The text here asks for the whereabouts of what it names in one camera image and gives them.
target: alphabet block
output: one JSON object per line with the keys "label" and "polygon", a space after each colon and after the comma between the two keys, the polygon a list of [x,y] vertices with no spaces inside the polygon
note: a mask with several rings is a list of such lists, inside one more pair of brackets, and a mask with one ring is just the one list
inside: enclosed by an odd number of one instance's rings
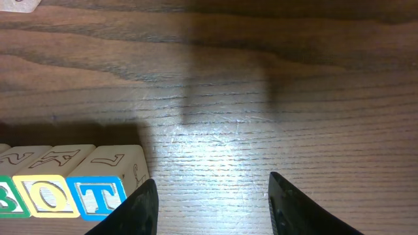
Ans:
{"label": "alphabet block", "polygon": [[0,218],[31,216],[16,190],[12,176],[51,148],[51,146],[14,147],[0,154]]}
{"label": "alphabet block", "polygon": [[8,150],[10,148],[10,146],[8,146],[7,144],[0,144],[0,153]]}
{"label": "alphabet block", "polygon": [[101,221],[150,178],[140,146],[101,146],[67,178],[83,219]]}
{"label": "alphabet block", "polygon": [[80,216],[65,178],[95,149],[94,145],[56,146],[13,176],[34,217]]}

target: brown wooden surface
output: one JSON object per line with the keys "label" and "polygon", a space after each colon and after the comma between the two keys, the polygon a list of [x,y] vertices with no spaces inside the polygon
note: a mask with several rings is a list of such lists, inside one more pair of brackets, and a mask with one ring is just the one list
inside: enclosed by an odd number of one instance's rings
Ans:
{"label": "brown wooden surface", "polygon": [[[0,12],[1,141],[139,137],[159,234],[272,234],[270,171],[365,234],[418,234],[417,20],[412,0],[43,0]],[[0,220],[1,234],[94,225]]]}

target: yellow letter o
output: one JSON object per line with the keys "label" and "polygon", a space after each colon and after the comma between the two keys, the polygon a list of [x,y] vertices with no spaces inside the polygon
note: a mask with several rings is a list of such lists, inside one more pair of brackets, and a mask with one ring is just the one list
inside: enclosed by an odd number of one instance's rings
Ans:
{"label": "yellow letter o", "polygon": [[[40,195],[40,188],[41,187],[47,188],[52,193],[52,195],[56,199],[57,206],[52,207],[51,205],[49,205],[45,202],[42,195]],[[36,205],[42,207],[43,209],[48,210],[49,212],[62,211],[62,210],[65,209],[65,205],[67,204],[67,199],[65,197],[64,192],[57,185],[54,185],[53,183],[49,183],[49,182],[45,182],[45,181],[34,183],[32,185],[30,193],[31,193],[31,198],[32,198],[33,202]]]}

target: blue block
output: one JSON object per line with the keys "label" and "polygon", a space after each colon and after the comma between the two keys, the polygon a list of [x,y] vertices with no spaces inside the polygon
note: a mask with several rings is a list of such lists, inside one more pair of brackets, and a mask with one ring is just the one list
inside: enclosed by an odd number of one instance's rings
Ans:
{"label": "blue block", "polygon": [[67,184],[86,221],[102,221],[126,200],[125,190],[117,176],[68,177]]}

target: wood grain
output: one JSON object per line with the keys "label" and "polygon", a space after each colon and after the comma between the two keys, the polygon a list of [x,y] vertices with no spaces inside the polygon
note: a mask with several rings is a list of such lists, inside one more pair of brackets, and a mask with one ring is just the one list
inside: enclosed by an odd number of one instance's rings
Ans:
{"label": "wood grain", "polygon": [[[101,127],[131,125],[157,182],[159,234],[272,234],[270,171],[365,234],[416,234],[417,20],[412,0],[1,12],[1,141],[97,144]],[[94,225],[0,221],[2,234]]]}

